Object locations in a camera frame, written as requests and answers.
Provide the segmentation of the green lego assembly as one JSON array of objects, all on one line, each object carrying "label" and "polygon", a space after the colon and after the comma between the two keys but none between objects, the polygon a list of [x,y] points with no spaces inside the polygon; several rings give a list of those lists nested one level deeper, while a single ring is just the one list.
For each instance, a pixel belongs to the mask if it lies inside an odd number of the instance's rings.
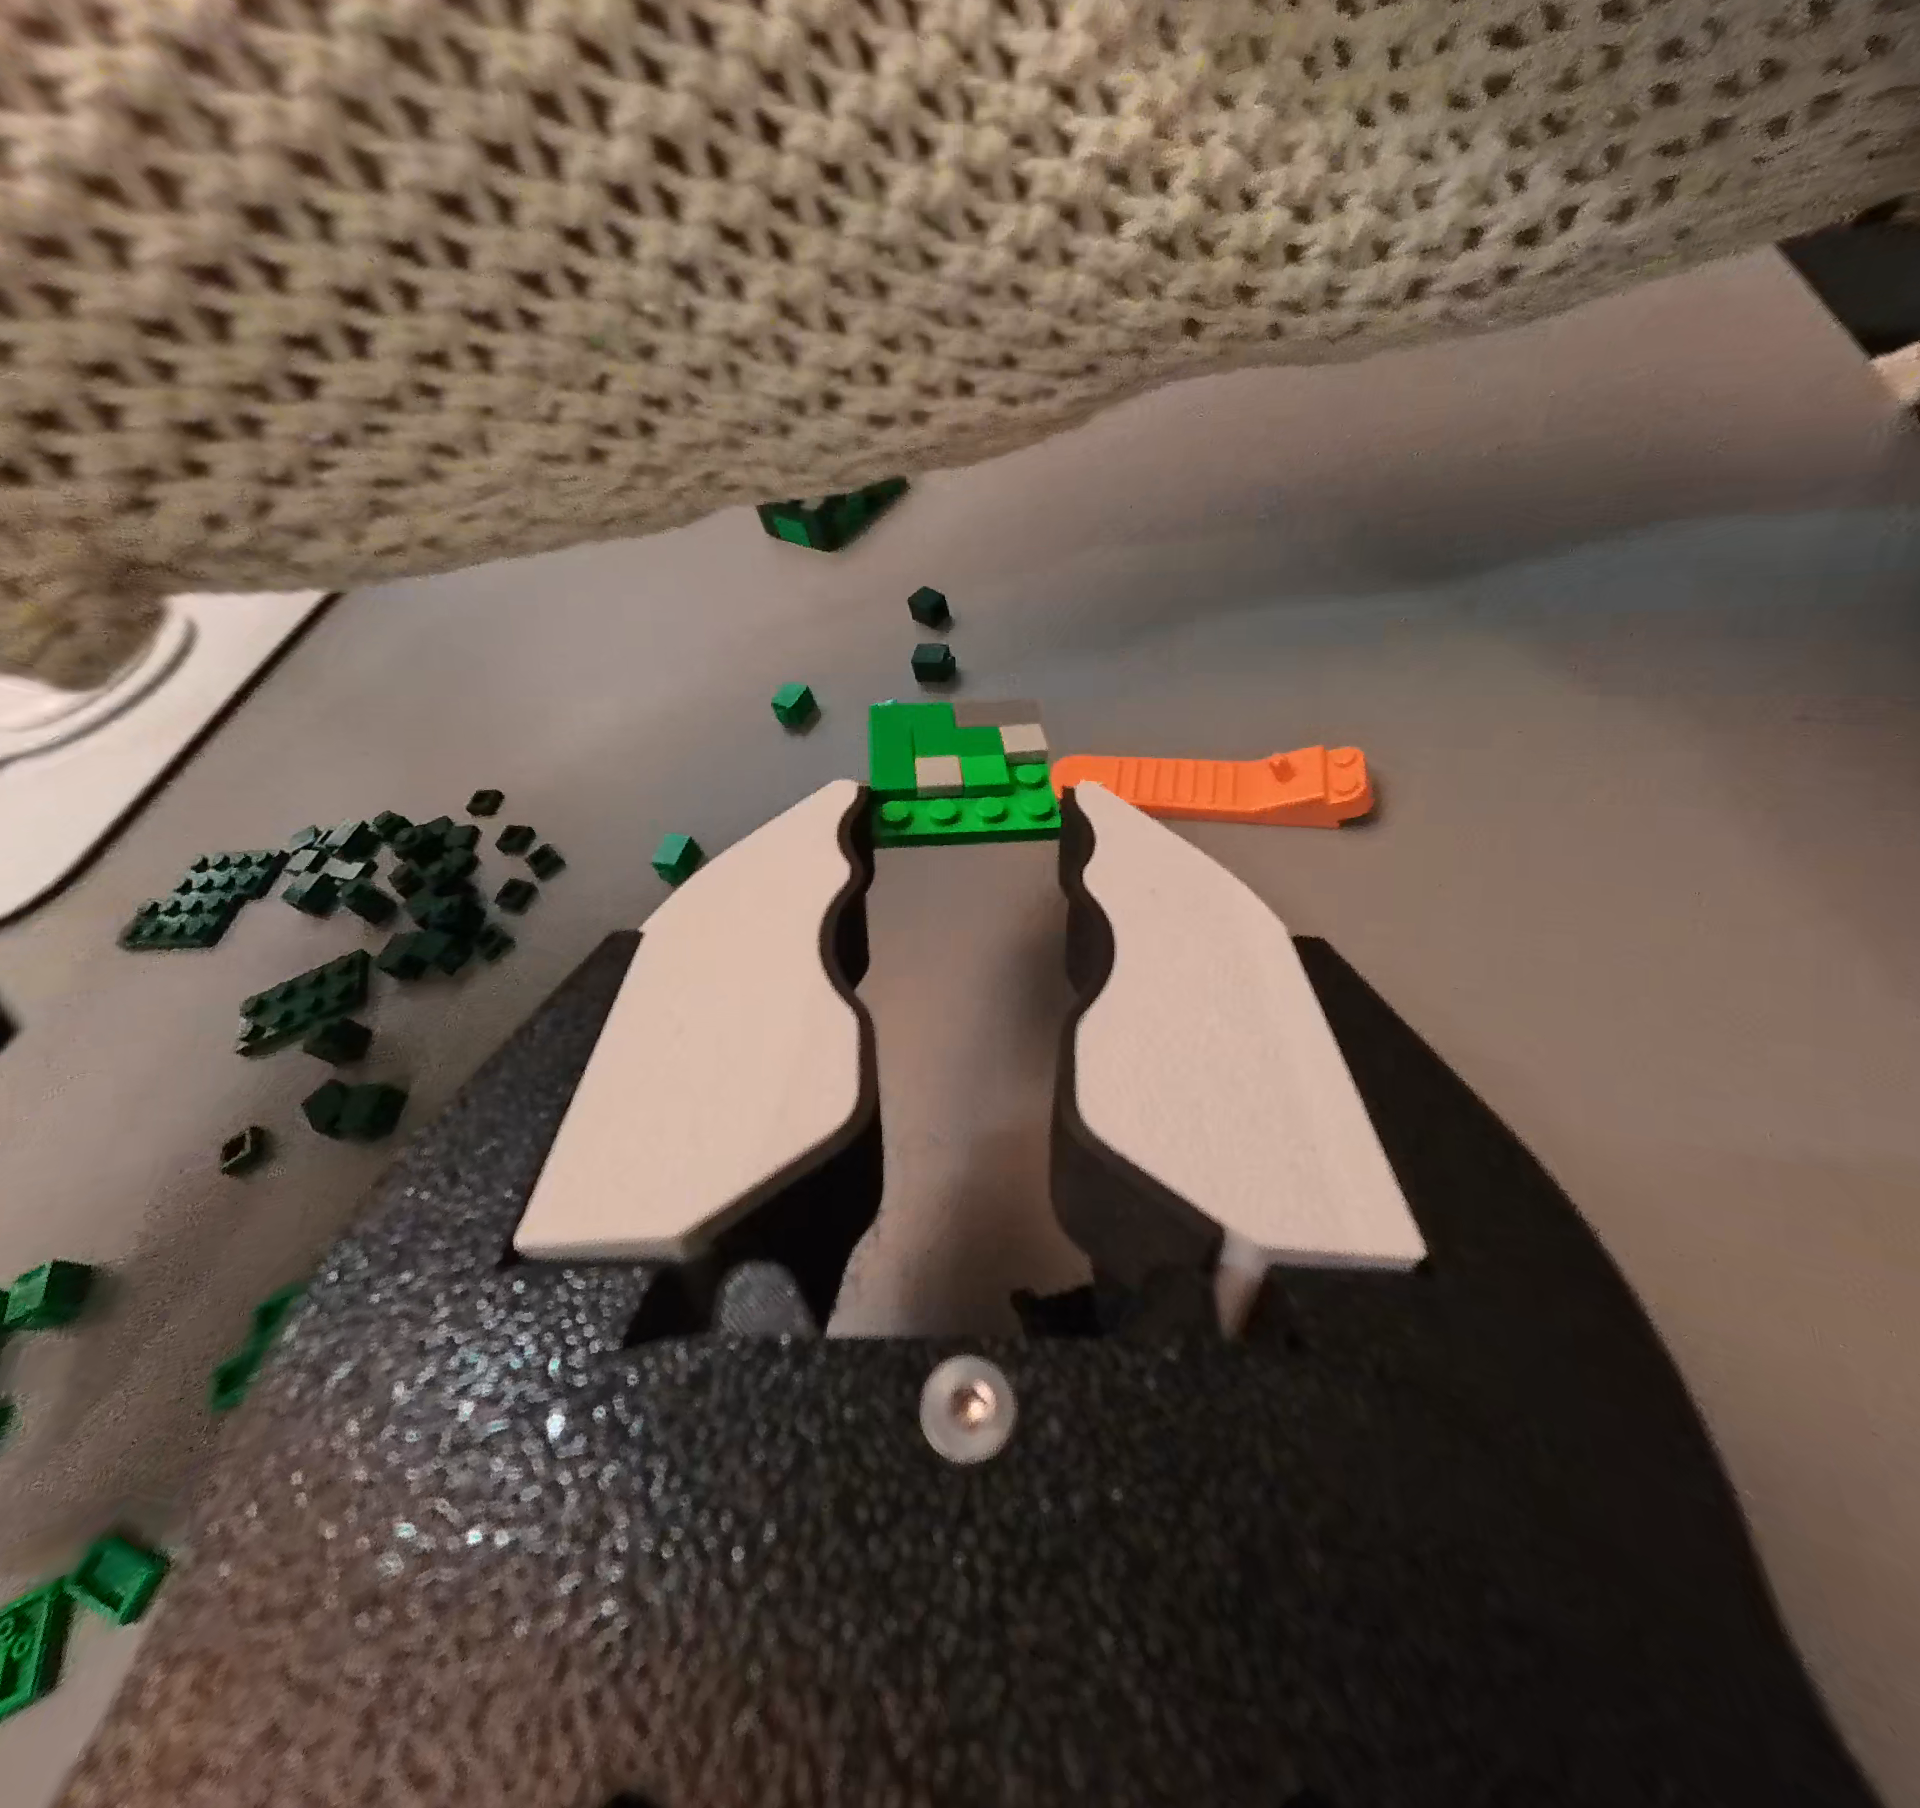
[{"label": "green lego assembly", "polygon": [[1059,834],[1036,698],[886,698],[867,707],[875,847],[1036,843]]}]

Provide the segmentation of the dark green lego wedge piece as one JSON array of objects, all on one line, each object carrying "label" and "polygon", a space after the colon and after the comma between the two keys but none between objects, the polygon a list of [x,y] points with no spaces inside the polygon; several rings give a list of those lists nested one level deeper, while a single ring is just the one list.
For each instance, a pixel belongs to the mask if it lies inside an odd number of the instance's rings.
[{"label": "dark green lego wedge piece", "polygon": [[844,550],[907,499],[907,475],[875,482],[821,499],[771,499],[757,506],[769,535],[804,550]]}]

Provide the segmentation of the orange brick separator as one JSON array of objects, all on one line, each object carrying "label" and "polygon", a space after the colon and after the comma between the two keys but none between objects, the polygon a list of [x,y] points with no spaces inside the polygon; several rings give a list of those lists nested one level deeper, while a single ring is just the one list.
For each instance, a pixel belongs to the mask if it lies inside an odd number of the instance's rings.
[{"label": "orange brick separator", "polygon": [[1371,765],[1359,747],[1296,747],[1259,759],[1066,756],[1054,789],[1104,785],[1162,820],[1337,831],[1376,811]]}]

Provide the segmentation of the scattered bright green lego plates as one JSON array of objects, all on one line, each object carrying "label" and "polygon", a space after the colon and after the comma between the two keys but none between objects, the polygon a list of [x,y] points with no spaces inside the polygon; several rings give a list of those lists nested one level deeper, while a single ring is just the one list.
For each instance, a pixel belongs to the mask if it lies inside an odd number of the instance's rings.
[{"label": "scattered bright green lego plates", "polygon": [[[252,1307],[240,1343],[216,1363],[205,1382],[208,1414],[227,1414],[252,1394],[252,1382],[275,1352],[290,1318],[303,1308],[303,1299],[307,1284],[284,1284]],[[17,1589],[0,1608],[0,1717],[14,1722],[56,1689],[77,1611],[133,1627],[148,1617],[166,1577],[169,1553],[160,1548],[148,1548],[125,1527],[104,1527],[64,1573]]]}]

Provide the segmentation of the person's right forearm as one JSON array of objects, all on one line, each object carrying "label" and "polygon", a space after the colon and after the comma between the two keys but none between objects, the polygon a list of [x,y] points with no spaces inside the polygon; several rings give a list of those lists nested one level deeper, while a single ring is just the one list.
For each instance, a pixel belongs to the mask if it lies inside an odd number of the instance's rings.
[{"label": "person's right forearm", "polygon": [[1915,0],[0,0],[7,673],[1915,193]]}]

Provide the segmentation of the pile of dark green lego pieces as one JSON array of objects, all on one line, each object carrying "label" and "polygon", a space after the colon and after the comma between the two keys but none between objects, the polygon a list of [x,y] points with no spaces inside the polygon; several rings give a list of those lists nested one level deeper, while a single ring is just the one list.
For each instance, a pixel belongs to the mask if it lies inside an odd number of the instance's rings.
[{"label": "pile of dark green lego pieces", "polygon": [[303,1053],[323,1077],[303,1121],[334,1144],[382,1144],[409,1091],[371,1077],[376,981],[465,978],[515,951],[515,920],[566,873],[565,847],[529,820],[504,820],[506,793],[482,785],[441,816],[371,811],[307,826],[271,850],[205,850],[169,892],[139,899],[118,951],[208,951],[245,910],[279,899],[307,920],[345,920],[352,943],[250,991],[236,1056]]}]

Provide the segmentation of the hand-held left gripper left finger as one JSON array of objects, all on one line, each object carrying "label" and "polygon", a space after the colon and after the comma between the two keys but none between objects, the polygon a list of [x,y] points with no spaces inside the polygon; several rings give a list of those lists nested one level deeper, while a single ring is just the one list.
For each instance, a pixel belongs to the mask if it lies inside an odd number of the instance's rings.
[{"label": "hand-held left gripper left finger", "polygon": [[523,1263],[695,1263],[877,1141],[867,785],[824,782],[640,924],[515,1224]]}]

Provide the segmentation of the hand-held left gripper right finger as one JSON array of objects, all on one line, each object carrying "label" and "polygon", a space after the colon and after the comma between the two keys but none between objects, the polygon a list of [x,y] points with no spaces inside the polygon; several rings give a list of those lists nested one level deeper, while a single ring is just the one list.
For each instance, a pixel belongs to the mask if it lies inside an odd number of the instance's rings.
[{"label": "hand-held left gripper right finger", "polygon": [[1238,1337],[1279,1267],[1409,1275],[1426,1235],[1282,916],[1111,785],[1059,793],[1058,1217],[1127,1325]]}]

